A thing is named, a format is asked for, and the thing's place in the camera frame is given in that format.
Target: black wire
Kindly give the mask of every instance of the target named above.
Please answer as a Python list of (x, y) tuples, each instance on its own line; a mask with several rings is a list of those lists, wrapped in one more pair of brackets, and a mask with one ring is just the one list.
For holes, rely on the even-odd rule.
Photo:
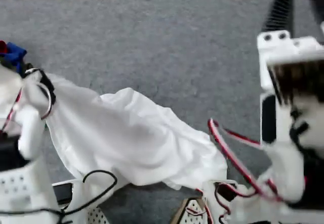
[(79, 208), (77, 208), (75, 210), (71, 210), (71, 211), (66, 212), (65, 215), (71, 215), (71, 214), (79, 212), (80, 210), (83, 210), (84, 208), (87, 208), (88, 206), (90, 206), (91, 204), (93, 204), (94, 202), (99, 200), (101, 197), (103, 197), (105, 194), (107, 194), (113, 187), (115, 187), (115, 185), (117, 184), (117, 177), (112, 172), (109, 172), (109, 171), (106, 171), (106, 170), (94, 170), (94, 171), (91, 171), (83, 178), (82, 182), (84, 183), (86, 181), (86, 179), (90, 175), (92, 175), (93, 173), (97, 173), (97, 172), (106, 173), (106, 174), (112, 176), (112, 178), (114, 179), (114, 182), (105, 191), (103, 191), (100, 195), (98, 195), (96, 198), (93, 198), (88, 203), (80, 206)]
[(93, 198), (92, 200), (90, 200), (86, 204), (78, 207), (75, 210), (71, 210), (68, 212), (64, 212), (64, 210), (60, 211), (60, 210), (55, 210), (55, 209), (50, 209), (50, 208), (40, 208), (40, 209), (35, 209), (35, 210), (24, 210), (24, 211), (1, 211), (0, 210), (0, 215), (26, 215), (26, 214), (34, 214), (34, 213), (39, 213), (39, 212), (48, 212), (48, 213), (52, 213), (52, 214), (59, 216), (59, 220), (58, 220), (57, 224), (70, 224), (70, 223), (72, 223), (72, 221), (62, 222), (64, 217), (66, 217), (67, 215), (75, 214), (75, 213), (87, 208), (88, 206), (90, 206), (91, 204), (93, 204), (94, 202), (99, 200), (101, 197), (103, 197), (105, 194), (107, 194), (117, 184), (117, 177), (112, 172), (109, 172), (106, 170), (91, 171), (83, 178), (82, 182), (84, 183), (90, 175), (97, 173), (97, 172), (106, 173), (106, 174), (112, 176), (112, 178), (114, 179), (114, 182), (106, 190), (104, 190), (100, 195), (98, 195), (97, 197)]

